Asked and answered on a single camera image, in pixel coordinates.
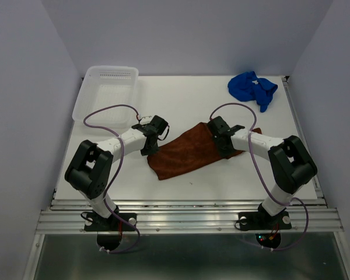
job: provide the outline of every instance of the crumpled blue towel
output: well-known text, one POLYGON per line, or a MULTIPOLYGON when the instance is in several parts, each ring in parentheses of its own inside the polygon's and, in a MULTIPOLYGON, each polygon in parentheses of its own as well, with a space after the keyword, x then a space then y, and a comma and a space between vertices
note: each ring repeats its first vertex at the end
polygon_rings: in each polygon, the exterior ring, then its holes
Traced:
POLYGON ((228 83, 229 93, 236 99, 246 102, 256 100, 261 113, 267 110, 278 85, 264 78, 257 78, 254 71, 242 73, 228 83))

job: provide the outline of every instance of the brown towel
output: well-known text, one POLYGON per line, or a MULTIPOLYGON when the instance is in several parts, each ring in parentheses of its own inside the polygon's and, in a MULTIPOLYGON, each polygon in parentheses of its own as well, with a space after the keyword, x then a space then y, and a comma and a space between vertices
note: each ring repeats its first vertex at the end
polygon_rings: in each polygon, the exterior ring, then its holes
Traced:
MULTIPOLYGON (((253 131, 262 134, 260 128, 253 131)), ((226 159, 237 156, 242 152, 238 150, 226 159)), ((175 140, 161 146, 158 153, 148 156, 148 165, 157 174, 159 180, 165 180, 191 172, 221 159, 223 158, 216 149, 207 124, 201 122, 175 140)))

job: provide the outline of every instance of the gray wall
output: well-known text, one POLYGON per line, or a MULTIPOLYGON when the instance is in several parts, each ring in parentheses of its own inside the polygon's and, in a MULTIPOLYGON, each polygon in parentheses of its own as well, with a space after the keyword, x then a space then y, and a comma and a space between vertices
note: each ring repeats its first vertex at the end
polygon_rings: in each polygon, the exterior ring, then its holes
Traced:
POLYGON ((335 0, 289 79, 327 202, 350 245, 350 0, 335 0))
POLYGON ((80 76, 38 0, 0 0, 0 279, 21 279, 80 76))
POLYGON ((332 0, 42 0, 79 73, 289 75, 332 0))

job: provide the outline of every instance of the tabletop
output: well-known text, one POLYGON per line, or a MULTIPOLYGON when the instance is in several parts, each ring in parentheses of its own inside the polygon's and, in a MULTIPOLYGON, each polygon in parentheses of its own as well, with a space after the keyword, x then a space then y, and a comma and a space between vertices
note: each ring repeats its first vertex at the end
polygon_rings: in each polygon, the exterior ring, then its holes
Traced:
MULTIPOLYGON (((227 84, 233 76, 140 76, 134 104, 141 116, 159 115, 170 124, 164 145, 200 122, 208 122, 210 113, 223 103, 238 102, 228 93, 227 84)), ((279 76, 261 76, 278 85, 274 99, 264 113, 255 101, 245 104, 257 114, 255 127, 272 137, 298 135, 284 86, 279 76)), ((215 116, 222 116, 232 127, 250 127, 252 114, 240 106, 227 106, 215 116)), ((99 142, 112 137, 100 129, 74 123, 62 170, 57 183, 56 200, 82 200, 83 196, 64 179, 65 171, 79 144, 89 139, 99 142)), ((275 184, 271 165, 257 157, 257 163, 268 186, 275 184)), ((118 162, 111 169, 114 174, 118 162)), ((267 197, 249 153, 229 160, 223 159, 190 173, 159 181, 140 152, 125 156, 122 169, 109 190, 112 200, 264 200, 267 197)), ((314 183, 302 187, 297 196, 315 200, 314 183)))

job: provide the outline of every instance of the metal frame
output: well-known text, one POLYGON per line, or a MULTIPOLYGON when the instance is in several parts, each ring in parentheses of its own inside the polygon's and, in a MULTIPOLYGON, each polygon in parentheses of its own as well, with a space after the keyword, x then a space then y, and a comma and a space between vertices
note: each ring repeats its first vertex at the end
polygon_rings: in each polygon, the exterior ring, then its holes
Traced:
MULTIPOLYGON (((284 77, 282 83, 288 98, 293 119, 300 138, 307 147, 305 136, 293 106, 289 85, 284 77)), ((317 177, 314 179, 316 200, 307 200, 309 209, 309 232, 334 232, 340 256, 350 279, 350 249, 345 239, 344 228, 336 209, 328 208, 317 177)), ((239 212, 255 211, 261 201, 115 201, 121 212, 136 212, 137 228, 144 235, 163 234, 241 234, 246 232, 234 228, 239 212)), ((84 200, 54 199, 47 211, 40 214, 36 235, 31 248, 23 279, 33 279, 41 248, 46 234, 95 234, 84 231, 80 214, 91 210, 84 200)), ((288 232, 302 232, 306 217, 299 204, 288 207, 293 229, 288 232)))

